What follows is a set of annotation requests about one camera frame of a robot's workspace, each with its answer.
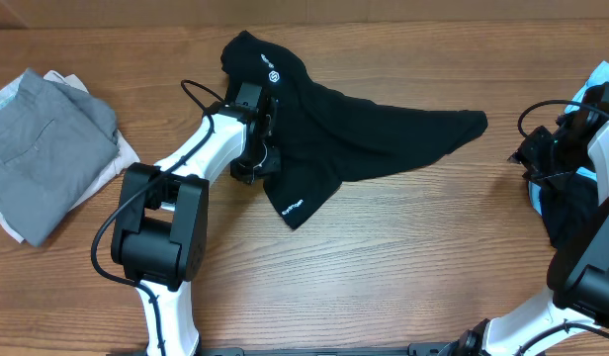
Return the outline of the black t-shirt with white logo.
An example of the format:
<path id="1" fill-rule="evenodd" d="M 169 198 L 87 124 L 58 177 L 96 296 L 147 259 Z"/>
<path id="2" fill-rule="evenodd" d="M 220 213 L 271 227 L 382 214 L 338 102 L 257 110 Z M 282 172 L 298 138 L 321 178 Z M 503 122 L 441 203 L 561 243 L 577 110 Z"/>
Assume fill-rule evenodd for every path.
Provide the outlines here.
<path id="1" fill-rule="evenodd" d="M 422 168 L 480 137 L 483 111 L 424 111 L 378 105 L 315 83 L 291 51 L 241 32 L 223 49 L 231 86 L 263 87 L 278 101 L 269 144 L 281 170 L 265 193 L 292 229 L 305 223 L 344 182 Z"/>

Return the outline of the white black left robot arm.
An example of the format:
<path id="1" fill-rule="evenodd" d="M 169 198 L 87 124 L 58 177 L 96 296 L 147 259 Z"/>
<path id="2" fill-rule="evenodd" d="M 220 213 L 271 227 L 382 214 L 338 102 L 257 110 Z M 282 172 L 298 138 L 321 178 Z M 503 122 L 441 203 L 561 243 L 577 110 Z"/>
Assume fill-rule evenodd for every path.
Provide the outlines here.
<path id="1" fill-rule="evenodd" d="M 197 355 L 191 282 L 207 242 L 209 189 L 223 169 L 245 184 L 281 168 L 268 140 L 278 101 L 251 83 L 230 85 L 227 98 L 205 108 L 198 130 L 154 165 L 125 175 L 111 256 L 141 299 L 149 335 L 146 355 Z"/>

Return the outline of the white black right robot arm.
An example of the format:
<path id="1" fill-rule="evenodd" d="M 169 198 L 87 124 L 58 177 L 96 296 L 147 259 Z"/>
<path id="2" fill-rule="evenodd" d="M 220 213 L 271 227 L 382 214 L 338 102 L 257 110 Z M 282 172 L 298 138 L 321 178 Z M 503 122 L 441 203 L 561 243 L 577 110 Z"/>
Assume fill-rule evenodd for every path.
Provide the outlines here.
<path id="1" fill-rule="evenodd" d="M 525 135 L 510 161 L 542 190 L 563 193 L 580 168 L 596 176 L 597 209 L 558 247 L 545 288 L 514 311 L 486 319 L 442 355 L 542 355 L 584 331 L 609 340 L 609 81 L 586 89 L 551 133 Z"/>

